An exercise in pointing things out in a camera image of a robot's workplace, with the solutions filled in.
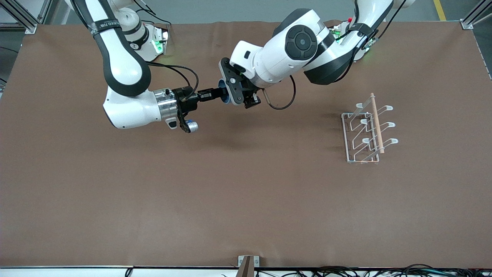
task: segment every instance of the brown paper surface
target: brown paper surface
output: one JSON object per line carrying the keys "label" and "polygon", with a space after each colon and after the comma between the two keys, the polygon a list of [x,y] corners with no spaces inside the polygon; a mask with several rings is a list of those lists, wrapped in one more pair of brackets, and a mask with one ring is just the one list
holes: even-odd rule
{"label": "brown paper surface", "polygon": [[[199,89],[239,40],[276,24],[173,25]],[[152,68],[150,89],[177,88]],[[283,111],[200,103],[185,134],[118,130],[82,26],[38,26],[0,101],[0,265],[235,264],[492,267],[492,83],[457,22],[394,22],[336,84],[296,74]],[[270,88],[285,105],[290,80]],[[371,92],[398,138],[375,165],[345,161],[340,113]]]}

